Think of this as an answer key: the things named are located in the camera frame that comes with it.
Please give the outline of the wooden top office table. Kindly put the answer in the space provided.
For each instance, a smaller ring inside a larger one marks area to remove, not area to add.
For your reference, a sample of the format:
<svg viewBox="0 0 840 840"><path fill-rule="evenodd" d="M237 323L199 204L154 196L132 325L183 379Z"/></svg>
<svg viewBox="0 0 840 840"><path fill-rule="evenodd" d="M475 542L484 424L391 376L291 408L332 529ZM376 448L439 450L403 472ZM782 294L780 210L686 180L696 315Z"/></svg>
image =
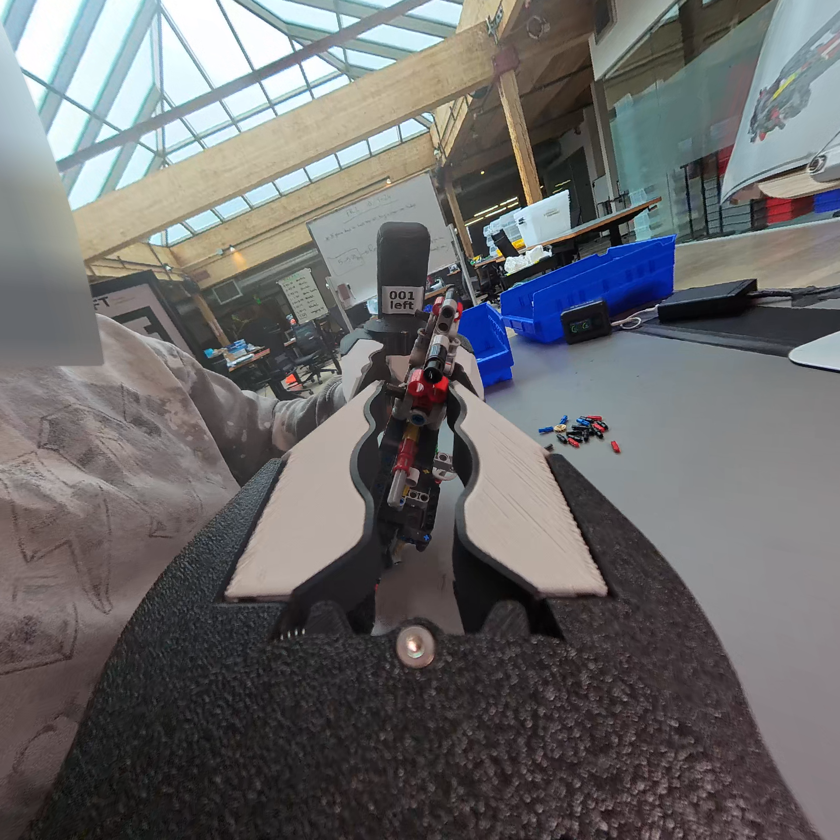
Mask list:
<svg viewBox="0 0 840 840"><path fill-rule="evenodd" d="M569 265L579 259L580 241L595 235L608 235L609 246L617 247L623 244L622 226L630 225L635 218L649 209L661 204L662 196L647 199L606 216L599 217L589 223L573 227L557 238L541 243L540 247L547 249L549 255L530 266L508 274L504 270L506 257L488 257L476 263L476 272L481 284L488 283L488 288L503 291L513 285L546 274L557 268Z"/></svg>

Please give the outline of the silver booklet stand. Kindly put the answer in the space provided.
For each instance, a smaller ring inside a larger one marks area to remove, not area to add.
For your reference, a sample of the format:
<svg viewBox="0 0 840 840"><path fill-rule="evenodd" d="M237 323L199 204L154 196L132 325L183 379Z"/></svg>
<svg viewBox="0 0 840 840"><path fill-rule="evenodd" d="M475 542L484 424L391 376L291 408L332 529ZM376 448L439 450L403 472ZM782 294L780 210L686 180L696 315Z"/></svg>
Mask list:
<svg viewBox="0 0 840 840"><path fill-rule="evenodd" d="M787 357L793 364L838 373L839 353L840 332L837 331L793 348Z"/></svg>

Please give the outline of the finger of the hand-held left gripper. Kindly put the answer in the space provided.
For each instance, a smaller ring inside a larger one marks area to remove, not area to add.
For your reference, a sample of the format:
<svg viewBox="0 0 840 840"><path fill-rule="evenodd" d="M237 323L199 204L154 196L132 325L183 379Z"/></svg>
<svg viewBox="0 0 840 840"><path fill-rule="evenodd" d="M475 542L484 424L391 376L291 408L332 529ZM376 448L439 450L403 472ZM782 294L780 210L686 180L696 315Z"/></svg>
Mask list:
<svg viewBox="0 0 840 840"><path fill-rule="evenodd" d="M455 347L453 387L458 396L465 396L470 392L478 401L483 403L486 400L477 359L466 339L458 339Z"/></svg>
<svg viewBox="0 0 840 840"><path fill-rule="evenodd" d="M342 339L341 378L344 398L355 398L373 382L385 381L385 346L366 331L352 331Z"/></svg>

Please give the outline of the toy brick car chassis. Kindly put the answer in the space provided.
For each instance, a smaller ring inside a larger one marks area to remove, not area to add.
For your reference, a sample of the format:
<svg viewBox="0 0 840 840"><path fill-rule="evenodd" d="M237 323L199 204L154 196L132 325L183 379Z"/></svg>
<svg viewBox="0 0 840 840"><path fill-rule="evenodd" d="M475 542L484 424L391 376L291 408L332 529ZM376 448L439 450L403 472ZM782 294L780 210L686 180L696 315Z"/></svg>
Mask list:
<svg viewBox="0 0 840 840"><path fill-rule="evenodd" d="M390 386L391 415L379 446L374 483L377 532L391 559L403 547L425 551L432 541L440 487L455 477L453 457L438 448L449 385L460 349L463 306L455 289L438 295L420 329L404 382Z"/></svg>

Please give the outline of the paper flip chart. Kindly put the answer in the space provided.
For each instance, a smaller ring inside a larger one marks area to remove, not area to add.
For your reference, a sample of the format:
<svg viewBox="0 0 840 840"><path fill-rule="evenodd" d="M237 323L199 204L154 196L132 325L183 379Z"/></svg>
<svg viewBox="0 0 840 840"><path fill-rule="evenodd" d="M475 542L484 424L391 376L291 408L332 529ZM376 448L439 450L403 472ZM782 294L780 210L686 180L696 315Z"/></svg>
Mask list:
<svg viewBox="0 0 840 840"><path fill-rule="evenodd" d="M310 268L300 269L277 281L298 324L328 317L329 307Z"/></svg>

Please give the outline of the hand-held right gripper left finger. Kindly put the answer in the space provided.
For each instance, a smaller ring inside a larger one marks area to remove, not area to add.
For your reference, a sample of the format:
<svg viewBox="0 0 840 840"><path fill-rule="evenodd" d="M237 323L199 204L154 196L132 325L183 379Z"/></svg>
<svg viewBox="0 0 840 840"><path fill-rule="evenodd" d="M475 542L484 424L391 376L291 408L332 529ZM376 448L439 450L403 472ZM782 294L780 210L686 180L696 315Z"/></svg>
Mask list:
<svg viewBox="0 0 840 840"><path fill-rule="evenodd" d="M297 443L242 552L225 598L270 602L358 602L373 588L372 478L379 468L373 382Z"/></svg>

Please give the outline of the black battery charger box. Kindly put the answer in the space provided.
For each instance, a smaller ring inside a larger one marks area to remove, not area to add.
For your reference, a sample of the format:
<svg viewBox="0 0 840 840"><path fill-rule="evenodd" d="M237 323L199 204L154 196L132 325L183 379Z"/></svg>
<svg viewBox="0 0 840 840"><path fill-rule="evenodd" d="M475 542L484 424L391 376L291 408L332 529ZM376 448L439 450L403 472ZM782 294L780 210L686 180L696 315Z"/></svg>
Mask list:
<svg viewBox="0 0 840 840"><path fill-rule="evenodd" d="M568 345L604 338L613 332L613 322L604 299L562 311L560 324L563 341Z"/></svg>

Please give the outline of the grey desk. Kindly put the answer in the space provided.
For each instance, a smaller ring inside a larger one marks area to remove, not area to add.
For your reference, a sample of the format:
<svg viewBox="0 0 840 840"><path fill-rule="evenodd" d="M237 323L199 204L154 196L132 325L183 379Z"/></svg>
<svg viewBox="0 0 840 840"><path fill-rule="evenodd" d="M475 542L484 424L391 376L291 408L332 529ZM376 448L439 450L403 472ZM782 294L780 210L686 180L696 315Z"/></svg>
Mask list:
<svg viewBox="0 0 840 840"><path fill-rule="evenodd" d="M574 346L510 337L486 401L554 444L665 556L714 626L783 777L838 838L838 373L640 331Z"/></svg>

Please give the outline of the person's grey printed sweatshirt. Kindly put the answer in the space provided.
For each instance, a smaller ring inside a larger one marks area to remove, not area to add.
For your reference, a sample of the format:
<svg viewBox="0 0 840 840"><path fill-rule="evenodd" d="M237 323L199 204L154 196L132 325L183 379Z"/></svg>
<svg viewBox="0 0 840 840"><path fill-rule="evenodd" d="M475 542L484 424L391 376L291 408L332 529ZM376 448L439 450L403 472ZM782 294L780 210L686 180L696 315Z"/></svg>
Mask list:
<svg viewBox="0 0 840 840"><path fill-rule="evenodd" d="M101 365L2 373L2 838L46 798L151 584L279 450L277 400L97 325Z"/></svg>

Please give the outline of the person's left forearm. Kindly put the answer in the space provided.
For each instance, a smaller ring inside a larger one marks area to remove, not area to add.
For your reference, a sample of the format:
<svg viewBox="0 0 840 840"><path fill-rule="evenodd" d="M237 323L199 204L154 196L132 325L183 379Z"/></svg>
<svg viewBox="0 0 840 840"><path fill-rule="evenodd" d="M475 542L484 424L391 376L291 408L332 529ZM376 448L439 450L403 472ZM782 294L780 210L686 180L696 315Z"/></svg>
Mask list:
<svg viewBox="0 0 840 840"><path fill-rule="evenodd" d="M315 395L280 400L244 391L233 440L249 458L284 455L346 403L343 377L335 375Z"/></svg>

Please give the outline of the black desk mat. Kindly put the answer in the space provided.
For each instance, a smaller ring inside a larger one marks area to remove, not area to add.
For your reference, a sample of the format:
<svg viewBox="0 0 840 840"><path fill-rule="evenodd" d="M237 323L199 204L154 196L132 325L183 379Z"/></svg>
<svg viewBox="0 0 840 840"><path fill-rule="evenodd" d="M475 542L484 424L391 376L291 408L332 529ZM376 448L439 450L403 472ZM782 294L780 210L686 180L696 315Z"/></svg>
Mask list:
<svg viewBox="0 0 840 840"><path fill-rule="evenodd" d="M726 318L673 323L653 319L633 333L785 358L795 348L838 330L838 309L760 306Z"/></svg>

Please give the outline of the whiteboard on stand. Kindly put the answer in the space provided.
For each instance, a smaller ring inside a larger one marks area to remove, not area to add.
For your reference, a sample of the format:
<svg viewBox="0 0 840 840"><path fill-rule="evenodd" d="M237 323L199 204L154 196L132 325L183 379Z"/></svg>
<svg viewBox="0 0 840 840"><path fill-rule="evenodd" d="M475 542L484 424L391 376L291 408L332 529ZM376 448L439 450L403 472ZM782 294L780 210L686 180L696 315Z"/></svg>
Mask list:
<svg viewBox="0 0 840 840"><path fill-rule="evenodd" d="M427 228L431 240L427 274L459 262L430 174L386 187L307 223L332 287L347 286L356 303L376 296L376 238L389 222Z"/></svg>

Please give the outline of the pile of small toy pins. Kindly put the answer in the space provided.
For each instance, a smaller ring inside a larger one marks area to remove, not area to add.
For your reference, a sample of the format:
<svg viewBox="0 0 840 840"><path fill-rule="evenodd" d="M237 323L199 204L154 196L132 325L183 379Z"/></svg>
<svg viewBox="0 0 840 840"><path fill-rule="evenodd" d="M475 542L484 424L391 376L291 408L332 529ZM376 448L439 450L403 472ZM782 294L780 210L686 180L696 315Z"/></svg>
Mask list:
<svg viewBox="0 0 840 840"><path fill-rule="evenodd" d="M558 423L539 427L540 436L553 436L561 446L580 448L591 440L607 440L613 453L620 455L622 450L614 439L610 438L611 428L601 415L562 415Z"/></svg>

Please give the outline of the short blue plastic bin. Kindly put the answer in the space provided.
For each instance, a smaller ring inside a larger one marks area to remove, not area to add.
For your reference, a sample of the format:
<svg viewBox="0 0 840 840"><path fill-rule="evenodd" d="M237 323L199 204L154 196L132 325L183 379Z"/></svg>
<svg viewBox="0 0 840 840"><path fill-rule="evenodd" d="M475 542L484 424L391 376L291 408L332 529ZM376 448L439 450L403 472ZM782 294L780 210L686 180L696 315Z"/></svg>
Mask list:
<svg viewBox="0 0 840 840"><path fill-rule="evenodd" d="M483 386L511 380L514 360L507 328L493 306L482 302L464 310L458 335L471 346Z"/></svg>

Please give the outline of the storage rack of red bins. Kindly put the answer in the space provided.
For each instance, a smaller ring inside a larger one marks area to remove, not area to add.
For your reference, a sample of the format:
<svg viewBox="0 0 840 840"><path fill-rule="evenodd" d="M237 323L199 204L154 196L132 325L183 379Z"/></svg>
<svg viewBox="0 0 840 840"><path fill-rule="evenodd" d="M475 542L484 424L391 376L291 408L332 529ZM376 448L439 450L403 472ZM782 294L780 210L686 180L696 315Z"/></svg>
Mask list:
<svg viewBox="0 0 840 840"><path fill-rule="evenodd" d="M759 194L740 203L721 200L733 145L683 164L675 175L675 225L682 240L754 233L815 217L838 217L839 191L775 198Z"/></svg>

